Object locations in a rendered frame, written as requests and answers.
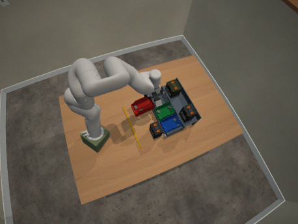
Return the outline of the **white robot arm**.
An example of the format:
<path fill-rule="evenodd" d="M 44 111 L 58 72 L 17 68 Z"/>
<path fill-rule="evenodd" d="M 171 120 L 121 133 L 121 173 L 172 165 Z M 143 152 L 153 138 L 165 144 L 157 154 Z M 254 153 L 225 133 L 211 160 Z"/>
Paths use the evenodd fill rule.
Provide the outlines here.
<path fill-rule="evenodd" d="M 87 130 L 82 131 L 83 136 L 91 141 L 103 137 L 104 131 L 100 126 L 99 105 L 94 103 L 94 98 L 108 92 L 116 91 L 127 84 L 140 94 L 151 94 L 156 107 L 161 106 L 161 99 L 154 90 L 161 83 L 161 72 L 153 69 L 139 72 L 117 57 L 108 57 L 104 60 L 103 68 L 107 75 L 101 78 L 95 65 L 86 58 L 76 60 L 68 71 L 68 88 L 64 92 L 64 101 L 74 112 L 85 117 Z"/>

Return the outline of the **red bin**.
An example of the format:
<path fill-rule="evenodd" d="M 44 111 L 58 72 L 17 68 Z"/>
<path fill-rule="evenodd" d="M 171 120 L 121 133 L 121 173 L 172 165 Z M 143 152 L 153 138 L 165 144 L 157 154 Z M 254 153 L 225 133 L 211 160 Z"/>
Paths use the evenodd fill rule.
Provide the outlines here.
<path fill-rule="evenodd" d="M 135 109 L 134 106 L 137 106 L 138 109 Z M 148 99 L 148 97 L 143 97 L 143 98 L 140 98 L 136 101 L 134 101 L 132 104 L 131 104 L 131 107 L 133 109 L 133 112 L 135 114 L 136 117 L 138 117 L 139 115 L 142 115 L 143 113 L 146 113 L 152 109 L 155 109 L 155 105 L 152 101 L 152 99 Z M 140 109 L 143 109 L 142 111 L 139 111 Z"/>

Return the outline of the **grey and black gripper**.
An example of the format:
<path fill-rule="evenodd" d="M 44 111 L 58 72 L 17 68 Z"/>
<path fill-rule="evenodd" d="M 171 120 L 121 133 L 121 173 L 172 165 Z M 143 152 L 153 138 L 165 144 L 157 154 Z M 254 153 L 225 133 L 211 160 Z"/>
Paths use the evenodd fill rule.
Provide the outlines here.
<path fill-rule="evenodd" d="M 157 90 L 154 90 L 153 92 L 156 92 L 157 94 L 159 94 L 161 92 L 160 85 L 159 85 L 159 88 Z M 148 94 L 148 95 L 144 95 L 144 97 L 148 97 L 148 99 L 150 99 L 150 100 L 151 100 L 151 96 L 153 96 L 152 93 Z"/>

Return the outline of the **green open bin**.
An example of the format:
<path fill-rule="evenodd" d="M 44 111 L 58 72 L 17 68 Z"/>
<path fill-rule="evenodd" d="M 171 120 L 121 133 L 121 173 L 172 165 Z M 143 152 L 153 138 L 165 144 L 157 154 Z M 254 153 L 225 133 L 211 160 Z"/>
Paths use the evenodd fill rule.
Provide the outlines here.
<path fill-rule="evenodd" d="M 165 119 L 166 117 L 169 117 L 169 116 L 175 114 L 175 111 L 174 111 L 173 107 L 171 107 L 171 109 L 168 109 L 168 105 L 171 106 L 170 102 L 162 104 L 161 106 L 154 109 L 159 121 Z M 157 113 L 157 110 L 160 111 L 160 114 Z"/>

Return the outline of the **blue open bin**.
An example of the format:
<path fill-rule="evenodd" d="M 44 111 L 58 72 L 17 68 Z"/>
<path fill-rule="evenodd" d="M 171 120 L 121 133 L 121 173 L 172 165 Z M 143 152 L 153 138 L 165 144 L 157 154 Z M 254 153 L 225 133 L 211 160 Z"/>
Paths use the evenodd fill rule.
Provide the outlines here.
<path fill-rule="evenodd" d="M 173 121 L 174 118 L 176 118 L 176 121 Z M 160 124 L 165 133 L 179 127 L 177 126 L 177 124 L 179 124 L 180 126 L 182 125 L 176 113 L 160 121 Z"/>

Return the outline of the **grey metal shelf rack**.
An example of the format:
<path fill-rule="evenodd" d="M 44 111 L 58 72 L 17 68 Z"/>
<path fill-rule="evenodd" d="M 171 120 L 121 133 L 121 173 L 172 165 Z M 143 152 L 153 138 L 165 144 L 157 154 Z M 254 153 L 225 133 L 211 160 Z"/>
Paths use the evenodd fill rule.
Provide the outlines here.
<path fill-rule="evenodd" d="M 195 122 L 199 121 L 201 119 L 200 114 L 198 113 L 198 111 L 196 110 L 196 112 L 198 113 L 193 119 L 184 122 L 179 114 L 179 112 L 182 110 L 182 107 L 188 104 L 192 104 L 194 106 L 194 104 L 192 103 L 190 97 L 188 96 L 188 94 L 186 93 L 185 89 L 183 88 L 182 84 L 180 83 L 180 81 L 178 80 L 178 78 L 176 78 L 177 82 L 179 83 L 180 87 L 182 88 L 181 92 L 179 95 L 170 98 L 169 94 L 167 93 L 165 86 L 161 86 L 160 90 L 161 92 L 159 94 L 157 94 L 159 96 L 159 98 L 161 99 L 162 104 L 165 104 L 167 102 L 170 102 L 171 106 L 173 107 L 175 113 L 177 114 L 182 126 L 171 130 L 167 133 L 164 132 L 163 130 L 163 135 L 164 137 L 167 137 L 169 134 L 172 135 L 174 133 L 177 133 L 181 130 L 183 130 L 186 126 L 190 125 L 190 124 L 194 124 Z M 164 91 L 164 93 L 163 93 Z M 196 107 L 194 106 L 194 108 L 196 109 Z M 169 136 L 170 136 L 169 135 Z"/>

